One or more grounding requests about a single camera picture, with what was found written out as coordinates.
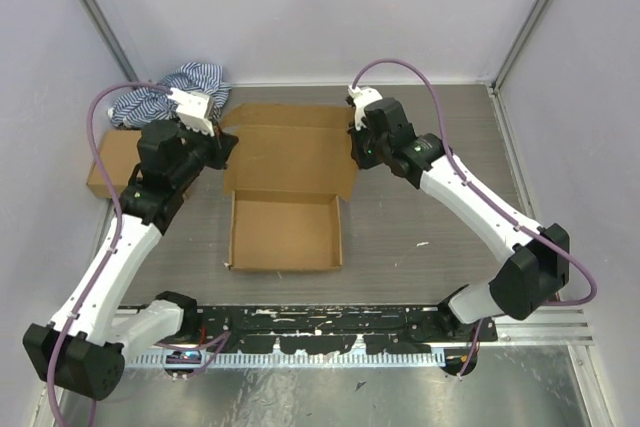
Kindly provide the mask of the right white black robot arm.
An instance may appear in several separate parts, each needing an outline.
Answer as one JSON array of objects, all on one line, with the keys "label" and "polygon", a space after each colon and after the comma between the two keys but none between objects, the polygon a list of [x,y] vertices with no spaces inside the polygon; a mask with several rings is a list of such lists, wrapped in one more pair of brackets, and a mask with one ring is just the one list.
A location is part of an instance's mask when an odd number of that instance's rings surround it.
[{"label": "right white black robot arm", "polygon": [[386,165],[453,212],[500,264],[494,278],[465,285],[438,304],[434,324],[447,339],[466,339],[483,318],[524,320],[567,284],[569,262],[560,254],[569,247],[565,229],[544,228],[510,206],[436,135],[416,135],[396,99],[364,89],[351,92],[347,102],[354,111],[349,135],[358,168]]}]

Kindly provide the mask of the brown cardboard box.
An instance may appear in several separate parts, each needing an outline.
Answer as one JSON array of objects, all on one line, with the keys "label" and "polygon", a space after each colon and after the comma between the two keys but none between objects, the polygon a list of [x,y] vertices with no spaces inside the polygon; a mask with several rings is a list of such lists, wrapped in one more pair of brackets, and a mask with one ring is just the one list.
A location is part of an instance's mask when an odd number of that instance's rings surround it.
[{"label": "brown cardboard box", "polygon": [[[110,130],[105,133],[100,143],[100,158],[118,195],[128,185],[134,167],[140,161],[137,150],[140,138],[140,130]],[[96,164],[91,167],[86,185],[96,198],[111,198]]]}]

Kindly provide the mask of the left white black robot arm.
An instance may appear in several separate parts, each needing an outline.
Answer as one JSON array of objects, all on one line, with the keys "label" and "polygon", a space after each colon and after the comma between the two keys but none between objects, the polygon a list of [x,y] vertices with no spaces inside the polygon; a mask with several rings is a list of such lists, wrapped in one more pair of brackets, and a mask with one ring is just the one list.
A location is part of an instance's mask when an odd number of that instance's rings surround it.
[{"label": "left white black robot arm", "polygon": [[194,341],[202,327],[195,299],[164,291],[132,318],[113,319],[139,267],[158,245],[200,173],[223,170],[239,139],[204,134],[170,121],[146,125],[138,162],[115,206],[115,217],[94,260],[46,325],[30,325],[23,346],[53,394],[63,388],[94,401],[109,397],[127,362],[171,339]]}]

